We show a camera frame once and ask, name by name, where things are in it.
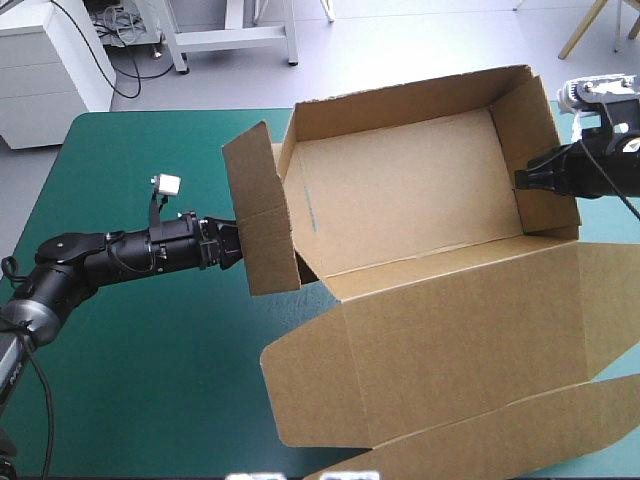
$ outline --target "robot end effector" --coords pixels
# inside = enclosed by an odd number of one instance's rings
[[[577,141],[516,171],[516,188],[583,198],[640,196],[640,77],[571,80],[558,92],[558,102],[562,112],[576,114]],[[582,116],[599,116],[600,126],[581,129]]]

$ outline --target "gray floor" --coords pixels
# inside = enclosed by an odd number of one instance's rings
[[[295,0],[300,64],[289,67],[282,48],[193,54],[191,73],[175,72],[143,85],[135,100],[116,97],[113,110],[290,107],[378,86],[527,63],[541,74],[550,97],[570,78],[640,72],[640,41],[624,40],[612,52],[615,2],[565,61],[557,53],[592,0],[334,0],[338,19],[327,23],[319,0]],[[173,0],[183,30],[220,26],[222,0]],[[636,18],[624,7],[623,31]],[[281,18],[272,0],[265,23]],[[163,69],[168,55],[138,58],[143,74]],[[130,69],[127,58],[114,63]],[[119,79],[133,91],[135,83]],[[0,256],[13,251],[57,148],[11,151],[0,141]]]

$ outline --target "white cabinet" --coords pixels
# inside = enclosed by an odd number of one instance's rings
[[[81,0],[58,0],[109,80],[115,72]],[[11,148],[56,145],[85,112],[107,112],[113,91],[71,21],[47,0],[0,15],[0,136]]]

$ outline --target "wooden stool leg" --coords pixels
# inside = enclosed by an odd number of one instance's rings
[[[634,23],[633,27],[631,27],[631,30],[629,30],[629,38],[631,40],[635,40],[635,38],[638,36],[638,33],[640,33],[640,16],[638,16],[636,23]]]
[[[573,50],[573,47],[575,47],[576,43],[580,41],[580,39],[584,35],[584,32],[586,32],[587,29],[591,26],[593,21],[596,19],[596,17],[602,11],[606,4],[607,0],[596,0],[593,5],[591,5],[591,8],[580,22],[580,25],[578,25],[578,28],[576,28],[576,31],[573,32],[571,38],[567,41],[566,45],[558,54],[559,59],[564,60],[565,58],[567,58],[567,56],[571,53],[571,50]]]

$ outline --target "cardboard box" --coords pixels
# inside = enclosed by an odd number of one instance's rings
[[[635,245],[577,243],[572,198],[513,191],[559,145],[512,66],[298,104],[224,147],[251,292],[340,302],[261,362],[291,446],[368,447],[386,480],[511,478],[640,423]]]

